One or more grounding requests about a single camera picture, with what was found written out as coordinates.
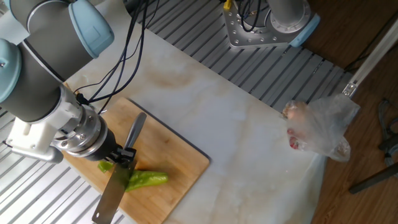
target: white marble surface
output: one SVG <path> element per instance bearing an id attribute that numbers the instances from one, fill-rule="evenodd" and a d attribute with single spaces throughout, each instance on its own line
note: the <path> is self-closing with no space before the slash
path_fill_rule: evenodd
<path id="1" fill-rule="evenodd" d="M 102 79 L 124 47 L 130 17 L 121 1 L 108 0 L 98 9 L 116 38 L 98 59 L 68 80 L 72 88 Z M 137 24 L 130 51 L 140 29 Z M 123 81 L 134 70 L 136 60 L 128 60 Z M 103 94 L 109 93 L 115 82 L 112 79 Z M 95 90 L 82 92 L 89 97 Z M 291 149 L 285 121 L 278 112 L 148 30 L 137 75 L 112 102 L 122 96 L 140 104 L 211 157 L 207 171 L 166 223 L 310 223 L 325 158 Z"/>

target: plastic bag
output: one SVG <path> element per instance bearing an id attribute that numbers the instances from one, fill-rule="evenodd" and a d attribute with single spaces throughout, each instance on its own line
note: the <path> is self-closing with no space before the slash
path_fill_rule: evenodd
<path id="1" fill-rule="evenodd" d="M 343 135 L 359 109 L 344 94 L 320 98 L 308 105 L 288 102 L 282 114 L 287 118 L 290 146 L 347 162 L 351 148 Z"/>

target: wooden floor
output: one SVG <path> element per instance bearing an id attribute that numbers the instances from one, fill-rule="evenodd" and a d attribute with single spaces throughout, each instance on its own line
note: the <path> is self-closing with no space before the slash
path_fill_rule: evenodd
<path id="1" fill-rule="evenodd" d="M 322 23 L 305 46 L 341 67 L 353 61 L 398 10 L 398 1 L 310 0 L 310 4 Z M 351 159 L 346 164 L 329 159 L 313 224 L 398 223 L 398 178 L 356 195 L 348 192 L 353 184 L 386 168 L 384 153 L 377 148 L 382 142 L 377 107 L 384 97 L 398 104 L 398 49 L 379 62 L 353 97 L 361 111 L 345 134 Z M 390 109 L 387 120 L 394 117 L 398 111 Z"/>

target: light blue joint cap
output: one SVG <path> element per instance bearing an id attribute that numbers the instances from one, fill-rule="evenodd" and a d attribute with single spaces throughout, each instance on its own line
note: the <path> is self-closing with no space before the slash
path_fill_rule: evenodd
<path id="1" fill-rule="evenodd" d="M 109 24 L 87 0 L 78 0 L 70 4 L 69 15 L 84 48 L 92 58 L 98 58 L 114 40 Z"/>
<path id="2" fill-rule="evenodd" d="M 4 0 L 4 3 L 7 6 L 8 10 L 11 10 L 10 0 Z"/>
<path id="3" fill-rule="evenodd" d="M 321 17 L 319 17 L 318 14 L 315 14 L 301 33 L 299 33 L 299 35 L 297 35 L 289 44 L 293 47 L 300 47 L 310 37 L 315 28 L 317 28 L 320 21 Z"/>
<path id="4" fill-rule="evenodd" d="M 22 68 L 22 56 L 18 47 L 0 38 L 0 103 L 12 93 Z"/>

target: metal rod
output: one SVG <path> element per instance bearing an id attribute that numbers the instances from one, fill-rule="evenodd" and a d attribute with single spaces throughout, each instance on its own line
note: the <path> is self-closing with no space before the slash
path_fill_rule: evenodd
<path id="1" fill-rule="evenodd" d="M 382 182 L 383 180 L 388 179 L 389 177 L 392 177 L 393 175 L 398 174 L 398 163 L 389 166 L 387 169 L 384 169 L 377 174 L 372 175 L 371 177 L 368 177 L 364 181 L 352 186 L 349 189 L 349 192 L 351 194 L 356 194 L 368 187 L 371 187 L 375 184 L 378 184 Z"/>
<path id="2" fill-rule="evenodd" d="M 349 81 L 343 93 L 349 97 L 353 96 L 359 84 L 369 75 L 373 68 L 379 63 L 383 56 L 398 40 L 398 20 L 391 26 L 387 34 L 381 39 L 380 43 L 372 51 L 365 62 Z"/>

